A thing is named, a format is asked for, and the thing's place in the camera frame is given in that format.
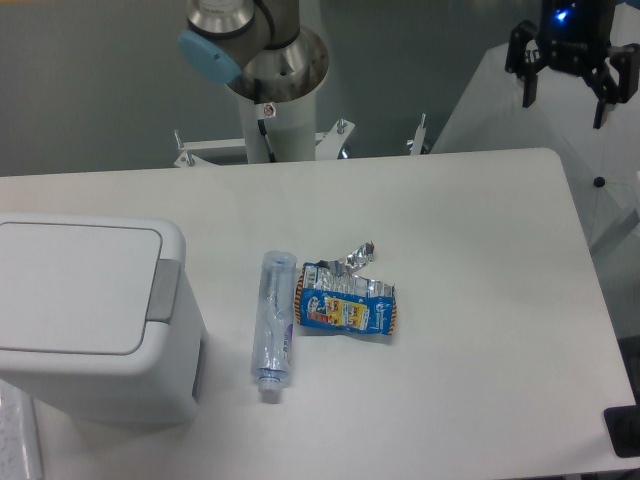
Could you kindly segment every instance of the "black cable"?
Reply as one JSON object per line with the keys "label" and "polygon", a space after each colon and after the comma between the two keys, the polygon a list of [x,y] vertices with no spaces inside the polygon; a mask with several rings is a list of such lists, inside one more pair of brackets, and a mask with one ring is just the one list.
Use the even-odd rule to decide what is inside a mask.
{"label": "black cable", "polygon": [[262,12],[262,14],[264,15],[264,18],[267,19],[267,23],[269,24],[269,30],[271,31],[271,37],[269,37],[269,40],[273,40],[273,37],[276,36],[276,22],[273,21],[273,16],[271,15],[271,12],[267,8],[267,6],[264,3],[262,3],[262,0],[253,0],[253,3],[256,4],[256,7],[258,7]]}

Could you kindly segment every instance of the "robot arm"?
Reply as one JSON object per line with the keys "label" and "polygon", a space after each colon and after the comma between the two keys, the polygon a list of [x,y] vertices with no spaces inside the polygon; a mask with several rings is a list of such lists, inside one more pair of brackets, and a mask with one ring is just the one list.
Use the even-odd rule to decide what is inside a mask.
{"label": "robot arm", "polygon": [[264,49],[293,43],[300,32],[298,0],[188,0],[180,49],[209,80],[230,83]]}

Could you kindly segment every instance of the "metal bracket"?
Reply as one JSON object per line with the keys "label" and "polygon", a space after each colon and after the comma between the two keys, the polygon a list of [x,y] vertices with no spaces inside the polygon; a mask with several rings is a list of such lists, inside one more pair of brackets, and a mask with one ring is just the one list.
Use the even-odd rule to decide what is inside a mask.
{"label": "metal bracket", "polygon": [[[329,132],[316,134],[316,160],[347,158],[348,153],[345,143],[355,130],[355,127],[354,123],[340,119]],[[246,155],[247,152],[243,138],[182,143],[182,141],[179,141],[180,135],[177,130],[174,132],[174,135],[176,137],[179,156],[173,164],[180,168],[215,167],[217,166],[215,163],[203,160],[203,158],[215,161],[216,159],[225,157],[239,157]]]}

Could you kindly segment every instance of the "bottle label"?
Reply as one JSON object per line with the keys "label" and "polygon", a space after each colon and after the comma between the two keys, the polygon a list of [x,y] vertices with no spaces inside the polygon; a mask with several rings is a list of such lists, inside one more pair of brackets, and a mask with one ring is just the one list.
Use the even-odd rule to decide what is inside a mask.
{"label": "bottle label", "polygon": [[242,6],[244,0],[200,0],[200,8],[207,13],[228,13]]}
{"label": "bottle label", "polygon": [[287,327],[284,332],[284,347],[282,351],[284,353],[284,359],[289,363],[291,357],[291,343],[293,342],[293,323]]}

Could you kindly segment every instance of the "bottle cap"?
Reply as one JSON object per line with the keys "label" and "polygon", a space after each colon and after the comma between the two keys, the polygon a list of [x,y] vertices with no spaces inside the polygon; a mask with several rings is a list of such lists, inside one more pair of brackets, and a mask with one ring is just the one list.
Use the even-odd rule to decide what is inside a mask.
{"label": "bottle cap", "polygon": [[258,391],[260,393],[275,393],[282,388],[280,380],[277,378],[262,377],[258,380]]}

